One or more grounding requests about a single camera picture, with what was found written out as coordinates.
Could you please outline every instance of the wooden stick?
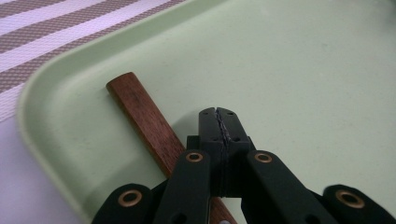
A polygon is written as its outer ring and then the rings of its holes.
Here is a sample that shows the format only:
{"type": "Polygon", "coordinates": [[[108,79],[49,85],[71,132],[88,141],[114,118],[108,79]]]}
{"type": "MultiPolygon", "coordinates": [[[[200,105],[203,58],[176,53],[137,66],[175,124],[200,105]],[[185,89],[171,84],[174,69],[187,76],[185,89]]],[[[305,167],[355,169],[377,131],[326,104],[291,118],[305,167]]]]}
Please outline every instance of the wooden stick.
{"type": "MultiPolygon", "coordinates": [[[[134,73],[114,78],[106,85],[113,99],[146,143],[149,152],[169,177],[184,147],[163,114],[149,97],[134,73]]],[[[210,223],[227,220],[234,224],[231,213],[220,198],[212,199],[210,223]]]]}

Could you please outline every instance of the plastic tray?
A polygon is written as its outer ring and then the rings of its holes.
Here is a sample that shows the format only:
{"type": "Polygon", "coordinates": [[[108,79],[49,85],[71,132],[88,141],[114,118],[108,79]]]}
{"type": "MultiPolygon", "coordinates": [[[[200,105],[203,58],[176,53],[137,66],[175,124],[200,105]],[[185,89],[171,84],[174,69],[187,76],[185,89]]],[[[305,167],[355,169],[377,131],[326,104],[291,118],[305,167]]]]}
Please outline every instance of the plastic tray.
{"type": "MultiPolygon", "coordinates": [[[[238,114],[306,187],[362,190],[396,215],[394,1],[189,1],[51,60],[27,82],[21,134],[89,222],[156,163],[106,91],[135,72],[180,140],[198,112],[238,114]]],[[[244,223],[238,200],[226,200],[244,223]]]]}

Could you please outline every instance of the gray and white stripes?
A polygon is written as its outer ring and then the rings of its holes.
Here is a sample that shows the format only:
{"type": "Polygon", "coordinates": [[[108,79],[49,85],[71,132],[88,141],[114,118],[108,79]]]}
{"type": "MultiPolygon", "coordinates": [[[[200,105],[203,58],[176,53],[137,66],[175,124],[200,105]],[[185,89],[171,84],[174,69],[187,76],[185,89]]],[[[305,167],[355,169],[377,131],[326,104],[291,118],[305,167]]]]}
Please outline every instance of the gray and white stripes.
{"type": "Polygon", "coordinates": [[[183,0],[0,0],[0,122],[43,63],[183,0]]]}

